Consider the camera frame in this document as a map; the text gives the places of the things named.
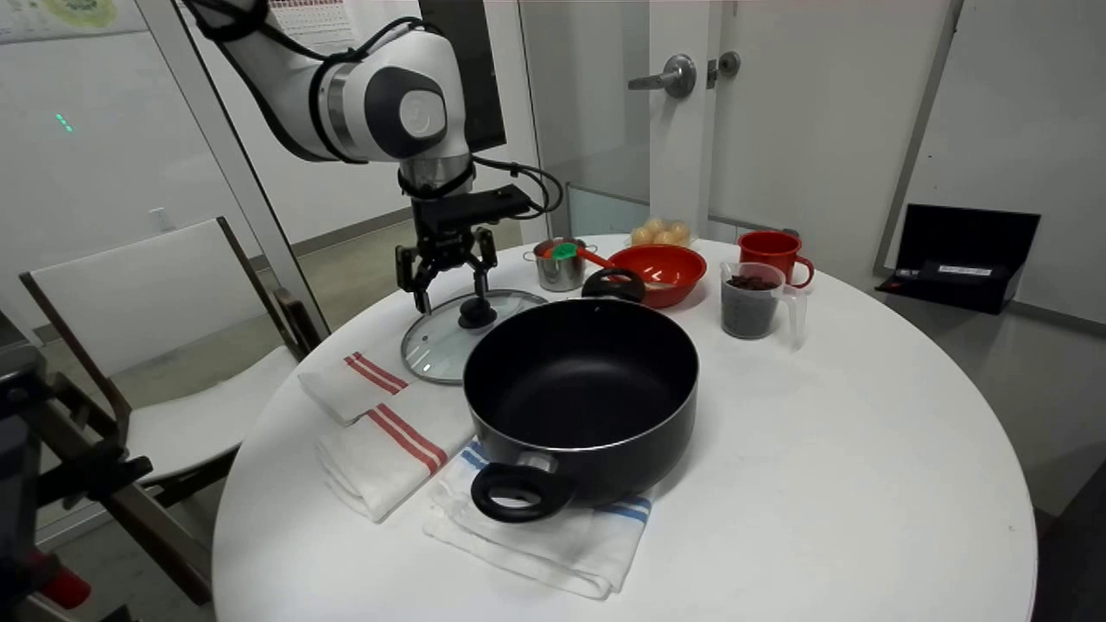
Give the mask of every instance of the towel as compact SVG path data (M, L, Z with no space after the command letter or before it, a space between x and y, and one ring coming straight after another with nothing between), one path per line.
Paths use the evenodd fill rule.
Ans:
M324 487L383 520L475 434L459 386L439 386L365 351L318 356L300 386L339 420L313 442Z
M649 520L649 498L612 503L567 503L544 520L495 520L471 500L475 478L487 466L471 442L436 478L436 512L425 531L509 572L604 601L620 594Z

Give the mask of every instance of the red mug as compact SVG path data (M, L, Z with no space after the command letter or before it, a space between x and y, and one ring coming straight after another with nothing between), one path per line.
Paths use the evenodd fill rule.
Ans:
M756 229L740 236L737 246L743 263L770 263L788 277L790 286L809 286L809 280L816 277L816 267L805 255L800 255L801 238L794 232Z

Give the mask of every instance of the dark cup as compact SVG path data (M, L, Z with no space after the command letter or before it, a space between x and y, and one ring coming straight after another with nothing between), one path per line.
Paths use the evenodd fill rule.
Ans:
M784 274L769 263L721 267L721 330L733 337L770 334Z

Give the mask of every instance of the small bowl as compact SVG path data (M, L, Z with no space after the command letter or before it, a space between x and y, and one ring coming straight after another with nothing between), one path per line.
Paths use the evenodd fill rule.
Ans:
M646 306L681 304L706 277L706 259L686 246L629 246L610 267L631 270L646 284Z

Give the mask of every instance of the white table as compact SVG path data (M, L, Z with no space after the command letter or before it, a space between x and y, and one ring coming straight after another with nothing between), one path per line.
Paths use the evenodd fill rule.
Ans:
M733 246L699 243L706 259ZM671 311L699 344L691 471L656 500L623 594L585 601L422 531L429 493L383 525L346 512L313 464L333 417L286 379L228 478L214 527L220 622L275 618L1030 618L1036 534L1023 471L976 383L909 322L818 274L809 337L737 343L717 270ZM537 290L523 247L495 286ZM455 270L436 286L462 290ZM411 296L364 322L401 334Z

